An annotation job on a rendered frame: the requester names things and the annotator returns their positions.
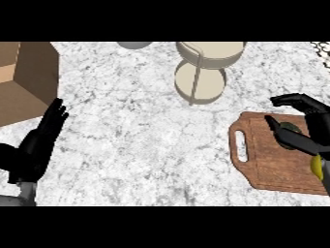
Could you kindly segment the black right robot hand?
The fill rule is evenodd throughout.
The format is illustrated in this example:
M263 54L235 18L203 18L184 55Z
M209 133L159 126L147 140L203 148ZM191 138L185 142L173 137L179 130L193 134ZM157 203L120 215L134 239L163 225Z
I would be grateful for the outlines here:
M310 156L330 161L330 107L306 94L291 93L269 98L275 107L291 106L305 114L307 136L287 130L275 119L263 117L275 140Z

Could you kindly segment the brown wooden cutting board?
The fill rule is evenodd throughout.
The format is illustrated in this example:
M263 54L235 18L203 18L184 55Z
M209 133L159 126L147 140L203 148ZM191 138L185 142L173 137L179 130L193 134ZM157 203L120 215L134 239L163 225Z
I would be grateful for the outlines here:
M309 156L284 149L271 134L265 112L240 113L228 128L231 163L253 188L291 193L325 195L322 184L309 171ZM235 132L244 135L247 161L237 156Z

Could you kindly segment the grey round object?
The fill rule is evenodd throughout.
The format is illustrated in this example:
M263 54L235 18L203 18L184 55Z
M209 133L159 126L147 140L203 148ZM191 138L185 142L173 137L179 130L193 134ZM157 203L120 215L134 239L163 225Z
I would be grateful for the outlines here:
M151 42L117 42L117 45L126 49L139 49L145 47Z

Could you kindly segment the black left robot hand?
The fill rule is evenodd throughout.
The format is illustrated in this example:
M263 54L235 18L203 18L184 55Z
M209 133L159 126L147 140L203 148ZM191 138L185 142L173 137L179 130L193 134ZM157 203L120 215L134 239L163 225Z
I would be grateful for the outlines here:
M41 178L67 116L63 100L55 98L19 147L0 143L0 170L8 173L10 184L35 183Z

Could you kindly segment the beige tiered basket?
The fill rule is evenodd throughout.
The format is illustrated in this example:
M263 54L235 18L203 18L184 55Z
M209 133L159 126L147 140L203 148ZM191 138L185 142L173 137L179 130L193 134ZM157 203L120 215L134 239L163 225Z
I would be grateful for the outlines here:
M173 88L188 105L206 105L221 96L223 69L237 62L244 46L244 42L175 43L182 60L173 71Z

